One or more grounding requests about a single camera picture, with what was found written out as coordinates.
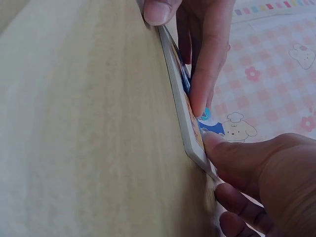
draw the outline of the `finger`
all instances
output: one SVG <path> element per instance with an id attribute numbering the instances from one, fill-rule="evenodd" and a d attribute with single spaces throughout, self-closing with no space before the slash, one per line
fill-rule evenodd
<path id="1" fill-rule="evenodd" d="M 258 183 L 251 182 L 250 180 L 245 178 L 232 176 L 221 171 L 217 171 L 217 174 L 224 182 L 232 185 L 235 189 L 261 203 Z"/>
<path id="2" fill-rule="evenodd" d="M 191 64 L 191 36 L 189 27 L 189 16 L 186 10 L 180 6 L 177 10 L 177 32 L 178 45 L 182 59 L 185 64 Z"/>
<path id="3" fill-rule="evenodd" d="M 201 21 L 193 15 L 189 17 L 189 25 L 190 25 L 190 36 L 191 36 L 191 43 L 192 43 L 192 59 L 191 59 L 191 62 L 192 62 L 191 79 L 192 79 L 197 67 L 198 56 L 202 47 L 202 27 L 201 27 Z"/>
<path id="4" fill-rule="evenodd" d="M 259 143 L 229 143 L 222 136 L 208 132 L 203 136 L 207 156 L 221 173 L 257 183 L 269 160 L 278 152 L 316 141 L 297 134 L 283 134 Z"/>
<path id="5" fill-rule="evenodd" d="M 264 208 L 248 200 L 230 184 L 220 184 L 215 196 L 225 209 L 240 216 L 257 231 L 267 235 L 274 226 Z"/>
<path id="6" fill-rule="evenodd" d="M 205 13 L 202 47 L 190 93 L 192 109 L 197 117 L 205 110 L 209 93 L 212 91 L 223 66 L 234 3 L 234 0 L 214 0 Z"/>
<path id="7" fill-rule="evenodd" d="M 227 52 L 230 50 L 230 46 L 229 44 L 227 45 L 227 51 L 225 53 L 225 55 L 222 58 L 222 62 L 221 65 L 224 65 L 227 59 Z M 209 94 L 208 94 L 208 98 L 207 98 L 207 102 L 206 102 L 206 107 L 211 109 L 211 104 L 212 104 L 212 100 L 213 100 L 213 96 L 214 96 L 214 87 L 211 87 Z"/>
<path id="8" fill-rule="evenodd" d="M 148 24 L 159 26 L 168 23 L 182 0 L 145 0 L 144 18 Z"/>
<path id="9" fill-rule="evenodd" d="M 236 214 L 224 212 L 220 219 L 221 229 L 226 237 L 260 237 Z"/>

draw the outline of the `cartoon bunny print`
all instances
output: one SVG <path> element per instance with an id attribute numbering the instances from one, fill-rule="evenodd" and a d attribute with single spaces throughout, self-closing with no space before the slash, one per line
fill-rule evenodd
<path id="1" fill-rule="evenodd" d="M 228 115 L 227 118 L 229 121 L 223 123 L 225 135 L 222 134 L 222 136 L 225 140 L 230 142 L 245 142 L 248 137 L 257 135 L 257 130 L 242 120 L 242 114 L 234 112 Z"/>
<path id="2" fill-rule="evenodd" d="M 305 70 L 309 69 L 315 61 L 315 52 L 301 44 L 293 45 L 293 49 L 289 51 L 289 55 Z"/>

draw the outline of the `pink checkered fabric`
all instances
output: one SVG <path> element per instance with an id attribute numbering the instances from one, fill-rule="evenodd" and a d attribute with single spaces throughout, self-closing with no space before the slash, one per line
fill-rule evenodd
<path id="1" fill-rule="evenodd" d="M 214 120 L 223 123 L 233 112 L 242 114 L 258 132 L 246 142 L 288 132 L 316 139 L 316 59 L 306 69 L 316 53 L 316 19 L 285 23 L 230 43 L 215 85 Z"/>

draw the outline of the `wooden surface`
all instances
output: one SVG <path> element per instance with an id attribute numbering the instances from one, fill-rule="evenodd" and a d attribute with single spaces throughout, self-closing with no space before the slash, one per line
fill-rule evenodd
<path id="1" fill-rule="evenodd" d="M 10 22 L 0 35 L 0 236 L 212 236 L 206 175 L 184 152 L 160 40 L 136 2 L 7 9 L 19 14 L 0 18 Z"/>

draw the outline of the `colorful card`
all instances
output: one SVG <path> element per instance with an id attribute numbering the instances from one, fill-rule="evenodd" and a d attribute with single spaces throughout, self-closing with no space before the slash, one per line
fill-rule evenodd
<path id="1" fill-rule="evenodd" d="M 193 115 L 188 93 L 190 91 L 190 76 L 187 67 L 181 59 L 178 47 L 166 27 L 159 27 L 162 47 L 167 62 L 171 87 L 180 123 L 181 135 L 187 155 L 212 178 L 217 179 L 216 169 L 210 163 L 204 152 L 202 129 L 213 124 L 209 110 L 197 119 Z"/>

